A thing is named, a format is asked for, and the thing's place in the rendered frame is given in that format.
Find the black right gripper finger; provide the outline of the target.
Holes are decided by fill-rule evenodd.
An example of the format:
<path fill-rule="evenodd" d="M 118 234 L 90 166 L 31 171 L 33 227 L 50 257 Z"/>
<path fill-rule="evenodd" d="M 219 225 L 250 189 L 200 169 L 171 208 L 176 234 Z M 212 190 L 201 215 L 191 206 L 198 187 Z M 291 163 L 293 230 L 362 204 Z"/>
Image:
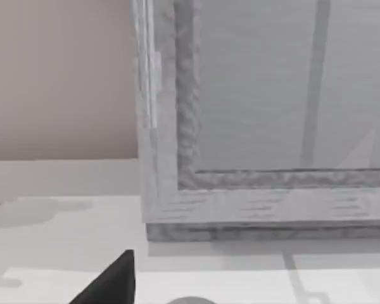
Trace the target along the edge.
<path fill-rule="evenodd" d="M 134 304 L 135 295 L 134 250 L 125 250 L 69 304 Z"/>

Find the grey round object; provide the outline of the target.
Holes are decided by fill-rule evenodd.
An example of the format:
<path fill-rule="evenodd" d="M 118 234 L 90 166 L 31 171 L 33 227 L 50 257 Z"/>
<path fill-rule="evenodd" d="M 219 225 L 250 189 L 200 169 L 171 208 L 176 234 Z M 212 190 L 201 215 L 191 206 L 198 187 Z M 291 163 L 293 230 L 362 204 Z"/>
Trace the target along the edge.
<path fill-rule="evenodd" d="M 173 299 L 167 304 L 216 304 L 214 301 L 199 296 L 183 296 Z"/>

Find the grey cabinet door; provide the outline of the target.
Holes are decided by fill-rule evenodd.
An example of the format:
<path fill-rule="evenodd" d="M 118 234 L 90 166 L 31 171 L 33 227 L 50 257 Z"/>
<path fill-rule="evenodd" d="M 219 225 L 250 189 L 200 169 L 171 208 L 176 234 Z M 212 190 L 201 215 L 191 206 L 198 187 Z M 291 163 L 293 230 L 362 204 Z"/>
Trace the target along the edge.
<path fill-rule="evenodd" d="M 380 187 L 380 0 L 174 0 L 181 189 Z"/>

